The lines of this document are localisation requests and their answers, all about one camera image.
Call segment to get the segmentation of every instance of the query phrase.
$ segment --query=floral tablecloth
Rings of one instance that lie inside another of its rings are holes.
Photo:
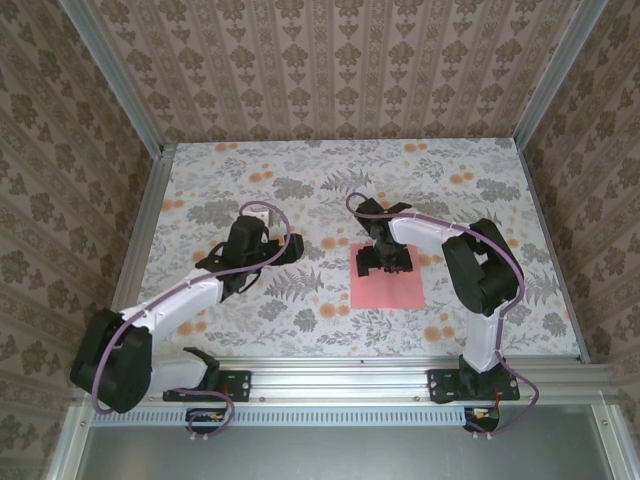
[[[303,258],[265,268],[254,287],[198,313],[171,338],[221,356],[458,355],[465,309],[442,253],[421,253],[427,306],[350,307],[349,244],[367,240],[349,192],[404,201],[448,221],[495,221],[524,269],[525,300],[505,325],[504,352],[578,355],[525,175],[510,139],[335,140],[181,144],[140,301],[177,282],[217,242],[238,207],[275,203],[305,240]],[[273,236],[284,226],[276,221]]]

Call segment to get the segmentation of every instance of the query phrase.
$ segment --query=patterned wall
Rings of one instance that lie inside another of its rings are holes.
[[[610,1],[525,152],[591,354],[640,428],[640,1]]]
[[[38,478],[150,160],[57,1],[0,2],[0,477]]]
[[[578,0],[92,0],[166,142],[506,137]]]

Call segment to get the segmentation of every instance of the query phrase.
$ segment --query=pink paper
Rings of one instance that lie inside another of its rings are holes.
[[[351,308],[426,307],[417,248],[409,247],[413,272],[387,273],[384,270],[369,270],[369,276],[358,277],[356,253],[364,246],[363,244],[350,246]]]

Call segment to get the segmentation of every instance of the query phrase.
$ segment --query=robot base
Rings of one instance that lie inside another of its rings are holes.
[[[437,369],[427,371],[429,395],[435,403],[453,401],[520,400],[517,379],[498,364],[483,373],[476,372],[462,355],[459,369]]]

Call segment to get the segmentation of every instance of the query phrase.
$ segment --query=floral wallpaper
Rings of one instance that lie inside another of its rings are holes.
[[[166,143],[509,137],[578,0],[91,0]]]
[[[522,265],[527,293],[506,319],[508,355],[579,354],[576,336],[512,139],[307,140],[177,148],[139,300],[175,284],[225,241],[249,200],[278,205],[304,238],[293,265],[265,268],[245,294],[200,311],[165,347],[216,356],[459,355],[467,310],[442,250],[420,251],[426,307],[356,309],[349,249],[368,242],[344,201],[411,203],[450,221],[496,222]],[[284,224],[274,222],[272,238]]]
[[[0,2],[0,478],[46,473],[149,166],[58,2]]]
[[[608,2],[525,156],[587,346],[640,429],[640,2]]]

